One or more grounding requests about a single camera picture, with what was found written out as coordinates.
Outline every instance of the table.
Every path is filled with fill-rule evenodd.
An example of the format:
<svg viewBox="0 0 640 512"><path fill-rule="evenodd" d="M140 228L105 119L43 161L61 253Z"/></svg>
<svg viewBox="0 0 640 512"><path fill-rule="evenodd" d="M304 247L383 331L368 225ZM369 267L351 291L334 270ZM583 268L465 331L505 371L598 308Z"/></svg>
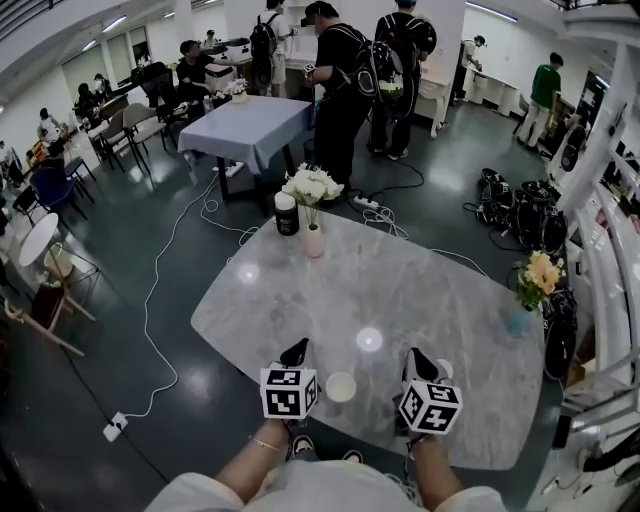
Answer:
<svg viewBox="0 0 640 512"><path fill-rule="evenodd" d="M257 200L266 215L265 194L274 186L262 183L261 173L271 157L282 150L289 173L295 173L289 143L308 130L311 104L281 98L249 96L245 103L226 103L180 132L178 151L198 151L218 157L218 169L225 159L247 165L256 179L256 188L230 193L227 177L220 172L224 201Z"/></svg>
<svg viewBox="0 0 640 512"><path fill-rule="evenodd" d="M543 328L514 337L504 326L515 294L452 260L374 228L319 214L326 252L305 256L302 235L267 222L211 285L191 325L259 382L260 369L302 338L313 344L319 382L350 373L358 390L342 410L323 394L312 416L370 444L405 454L394 437L409 348L449 361L464 409L444 439L451 463L510 469L535 414L543 374ZM358 333L375 328L377 352Z"/></svg>
<svg viewBox="0 0 640 512"><path fill-rule="evenodd" d="M494 76L487 75L486 73L482 73L472 67L469 68L469 72L472 73L472 81L474 83L473 90L471 91L470 101L476 103L477 105L482 105L482 102L485 98L485 89L482 87L475 86L476 77L485 78L486 80L493 81L498 84L499 93L498 93L498 108L497 112L502 114L505 117L509 117L511 115L511 110L515 104L516 96L518 92L518 88L514 85L508 84L507 82L500 80Z"/></svg>

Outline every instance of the white round table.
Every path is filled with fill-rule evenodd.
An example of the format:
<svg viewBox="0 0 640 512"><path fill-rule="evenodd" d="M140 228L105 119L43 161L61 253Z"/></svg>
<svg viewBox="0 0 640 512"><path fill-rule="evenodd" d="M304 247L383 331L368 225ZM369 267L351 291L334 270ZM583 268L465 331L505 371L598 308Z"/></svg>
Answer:
<svg viewBox="0 0 640 512"><path fill-rule="evenodd" d="M38 259L38 256L43 253L49 245L49 242L51 242L57 227L57 213L50 213L46 217L40 219L40 222L38 222L27 235L27 238L25 238L24 243L22 244L22 249L20 249L20 257L18 261L21 267L28 267Z"/></svg>

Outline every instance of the white cup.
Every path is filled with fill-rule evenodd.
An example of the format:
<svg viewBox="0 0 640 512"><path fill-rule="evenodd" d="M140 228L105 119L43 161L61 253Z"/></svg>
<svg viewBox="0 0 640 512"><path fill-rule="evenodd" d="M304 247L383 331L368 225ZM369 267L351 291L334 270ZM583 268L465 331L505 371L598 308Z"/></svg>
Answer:
<svg viewBox="0 0 640 512"><path fill-rule="evenodd" d="M336 372L327 379L325 391L331 401L343 404L355 396L356 381L348 373Z"/></svg>

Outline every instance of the person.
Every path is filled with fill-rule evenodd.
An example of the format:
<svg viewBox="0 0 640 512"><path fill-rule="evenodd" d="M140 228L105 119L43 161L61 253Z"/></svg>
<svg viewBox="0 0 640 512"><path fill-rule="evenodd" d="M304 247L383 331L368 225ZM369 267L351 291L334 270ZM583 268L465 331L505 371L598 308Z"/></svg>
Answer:
<svg viewBox="0 0 640 512"><path fill-rule="evenodd" d="M275 469L286 451L288 427L267 420L215 479L179 476L146 512L419 512L393 480L363 463L354 450L339 461L320 461L313 441L299 436L290 462ZM411 443L417 484L426 509L438 512L506 512L493 489L464 490L435 437Z"/></svg>
<svg viewBox="0 0 640 512"><path fill-rule="evenodd" d="M526 148L532 153L538 152L538 139L547 128L547 123L551 119L550 113L556 110L561 91L562 79L558 70L564 66L564 61L555 52L551 54L549 60L550 64L538 66L533 79L531 106L517 135L517 140L522 145L527 142L528 138Z"/></svg>
<svg viewBox="0 0 640 512"><path fill-rule="evenodd" d="M283 13L284 0L267 0L267 10L260 15L260 23L267 23L273 29L278 45L271 56L272 80L271 96L280 97L282 86L287 81L287 51L286 40L293 36L293 30L289 28Z"/></svg>
<svg viewBox="0 0 640 512"><path fill-rule="evenodd" d="M348 191L354 141L371 110L372 99L363 96L347 77L355 73L356 58L366 39L342 23L338 12L327 2L313 2L305 14L318 35L316 69L310 78L326 91L316 116L316 165Z"/></svg>
<svg viewBox="0 0 640 512"><path fill-rule="evenodd" d="M220 42L219 39L216 39L215 30L207 30L207 39L202 45L205 49L215 48L215 46Z"/></svg>
<svg viewBox="0 0 640 512"><path fill-rule="evenodd" d="M206 69L213 59L202 53L198 41L185 41L180 45L180 53L184 55L176 68L180 95L187 101L198 101L213 94L213 86L206 83L207 75L214 74Z"/></svg>
<svg viewBox="0 0 640 512"><path fill-rule="evenodd" d="M396 123L391 147L387 157L391 160L406 158L411 138L411 115L416 107L420 75L420 62L427 60L435 49L436 36L433 27L424 20L415 18L413 11L417 0L396 0L398 12L380 18L376 29L376 41L383 41L398 53L404 72L404 96L398 109L406 116ZM384 104L373 108L369 148L373 153L383 153L387 144L387 115Z"/></svg>
<svg viewBox="0 0 640 512"><path fill-rule="evenodd" d="M103 101L109 100L112 95L111 83L109 83L109 80L102 76L101 73L96 73L94 80L95 91L98 98Z"/></svg>
<svg viewBox="0 0 640 512"><path fill-rule="evenodd" d="M486 39L481 35L477 35L473 39L465 39L460 43L460 57L454 78L452 101L464 100L467 94L464 90L464 81L469 65L473 64L478 71L482 71L482 64L476 59L476 53L478 48L482 48L486 44Z"/></svg>
<svg viewBox="0 0 640 512"><path fill-rule="evenodd" d="M64 152L64 141L62 140L62 125L55 117L49 115L46 108L40 110L40 122L38 123L38 138L49 151L52 157Z"/></svg>

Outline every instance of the bracelet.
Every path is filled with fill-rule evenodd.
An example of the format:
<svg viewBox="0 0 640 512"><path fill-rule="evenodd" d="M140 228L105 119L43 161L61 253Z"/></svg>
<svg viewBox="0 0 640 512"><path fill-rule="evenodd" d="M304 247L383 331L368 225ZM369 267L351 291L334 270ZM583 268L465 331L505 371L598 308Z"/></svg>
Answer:
<svg viewBox="0 0 640 512"><path fill-rule="evenodd" d="M276 453L280 453L280 449L279 448L274 448L273 446L271 446L270 444L265 443L264 441L260 441L260 439L256 439L253 436L249 436L249 439L251 439L254 443L259 444L260 446L262 446L263 448L269 448L269 450L274 451Z"/></svg>

